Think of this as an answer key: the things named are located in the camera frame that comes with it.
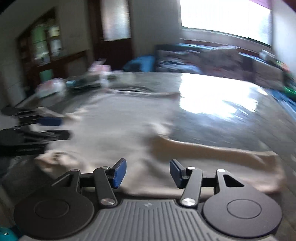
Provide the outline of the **blue corner sofa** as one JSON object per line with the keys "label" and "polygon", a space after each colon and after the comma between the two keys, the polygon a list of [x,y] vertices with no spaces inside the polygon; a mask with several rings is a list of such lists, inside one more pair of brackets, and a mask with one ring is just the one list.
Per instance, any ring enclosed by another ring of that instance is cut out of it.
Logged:
{"label": "blue corner sofa", "polygon": [[248,81],[268,89],[284,108],[295,110],[295,78],[281,61],[262,50],[259,57],[237,46],[156,45],[154,54],[130,60],[125,72],[177,72]]}

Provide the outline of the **soft tissue pack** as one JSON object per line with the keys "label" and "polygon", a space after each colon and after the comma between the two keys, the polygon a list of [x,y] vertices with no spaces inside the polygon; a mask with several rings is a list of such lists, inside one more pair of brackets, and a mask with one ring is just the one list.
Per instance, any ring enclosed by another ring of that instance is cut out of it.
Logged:
{"label": "soft tissue pack", "polygon": [[38,98],[44,98],[52,94],[62,92],[66,88],[62,78],[54,78],[39,84],[35,90]]}

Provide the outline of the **grey quilted star table cover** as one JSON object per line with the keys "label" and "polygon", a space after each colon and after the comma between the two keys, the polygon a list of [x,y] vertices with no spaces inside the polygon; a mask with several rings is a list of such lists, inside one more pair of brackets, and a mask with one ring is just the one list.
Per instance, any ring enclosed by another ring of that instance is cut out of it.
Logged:
{"label": "grey quilted star table cover", "polygon": [[111,188],[108,171],[72,169],[57,178],[36,157],[1,157],[14,172],[1,186],[1,223],[22,240],[295,240],[295,195],[284,157],[295,152],[295,122],[262,87],[235,79],[180,73],[120,73],[101,88],[22,103],[62,118],[109,90],[180,95],[170,139],[212,147],[275,152],[285,172],[278,192],[261,192],[224,169],[207,176],[185,167],[179,197],[132,196]]}

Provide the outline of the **grey cushion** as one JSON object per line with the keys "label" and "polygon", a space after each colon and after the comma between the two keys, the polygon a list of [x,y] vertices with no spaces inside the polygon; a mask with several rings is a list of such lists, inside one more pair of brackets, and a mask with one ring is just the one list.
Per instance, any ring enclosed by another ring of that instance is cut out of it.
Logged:
{"label": "grey cushion", "polygon": [[253,61],[254,83],[268,89],[284,88],[283,71],[259,60]]}

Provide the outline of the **teal tray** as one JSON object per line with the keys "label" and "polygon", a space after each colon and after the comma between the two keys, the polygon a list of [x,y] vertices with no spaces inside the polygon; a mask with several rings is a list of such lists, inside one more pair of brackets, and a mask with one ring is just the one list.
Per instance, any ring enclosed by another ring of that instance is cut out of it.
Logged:
{"label": "teal tray", "polygon": [[85,92],[91,89],[101,88],[100,81],[88,81],[86,78],[76,78],[66,81],[66,87],[71,92]]}

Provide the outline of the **window with frame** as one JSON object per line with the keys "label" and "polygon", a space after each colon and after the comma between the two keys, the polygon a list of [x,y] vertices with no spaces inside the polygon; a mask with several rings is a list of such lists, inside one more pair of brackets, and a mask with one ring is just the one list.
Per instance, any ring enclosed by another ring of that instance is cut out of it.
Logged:
{"label": "window with frame", "polygon": [[180,1],[181,26],[252,39],[271,45],[270,1]]}

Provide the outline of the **cream white garment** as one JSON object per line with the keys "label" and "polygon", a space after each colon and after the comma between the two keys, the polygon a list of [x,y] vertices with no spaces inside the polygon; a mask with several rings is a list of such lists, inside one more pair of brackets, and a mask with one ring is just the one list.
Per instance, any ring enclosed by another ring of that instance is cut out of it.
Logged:
{"label": "cream white garment", "polygon": [[132,196],[179,197],[169,172],[171,159],[214,175],[224,169],[265,193],[285,184],[280,157],[272,151],[253,152],[171,140],[180,95],[109,90],[96,94],[73,113],[64,113],[62,129],[71,138],[48,145],[36,157],[52,178],[78,169],[91,173],[127,161],[121,191]]}

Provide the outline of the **pink tissue box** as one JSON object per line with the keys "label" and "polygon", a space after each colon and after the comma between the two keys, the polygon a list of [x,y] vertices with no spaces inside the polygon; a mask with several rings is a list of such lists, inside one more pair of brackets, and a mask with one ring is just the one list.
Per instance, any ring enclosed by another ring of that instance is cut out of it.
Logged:
{"label": "pink tissue box", "polygon": [[101,77],[112,72],[111,66],[106,65],[106,59],[95,60],[88,69],[88,75],[93,77]]}

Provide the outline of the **upright butterfly print pillow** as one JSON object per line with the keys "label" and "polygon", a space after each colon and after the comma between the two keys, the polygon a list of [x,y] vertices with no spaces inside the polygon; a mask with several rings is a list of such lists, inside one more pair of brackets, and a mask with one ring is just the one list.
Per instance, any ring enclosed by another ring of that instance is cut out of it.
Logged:
{"label": "upright butterfly print pillow", "polygon": [[200,54],[205,75],[243,80],[241,57],[236,46],[214,47]]}

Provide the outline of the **dark wooden door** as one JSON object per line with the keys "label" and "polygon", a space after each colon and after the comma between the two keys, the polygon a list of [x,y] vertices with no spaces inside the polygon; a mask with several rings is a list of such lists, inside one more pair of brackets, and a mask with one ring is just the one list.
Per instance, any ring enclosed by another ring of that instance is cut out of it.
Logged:
{"label": "dark wooden door", "polygon": [[112,70],[121,70],[133,59],[130,2],[88,1],[93,56],[105,59]]}

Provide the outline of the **flat butterfly print pillow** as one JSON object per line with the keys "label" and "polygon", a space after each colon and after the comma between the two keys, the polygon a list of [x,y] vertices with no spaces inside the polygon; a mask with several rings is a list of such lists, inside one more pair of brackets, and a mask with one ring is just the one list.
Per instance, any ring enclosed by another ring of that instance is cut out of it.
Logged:
{"label": "flat butterfly print pillow", "polygon": [[155,71],[203,74],[200,52],[160,50],[155,62]]}

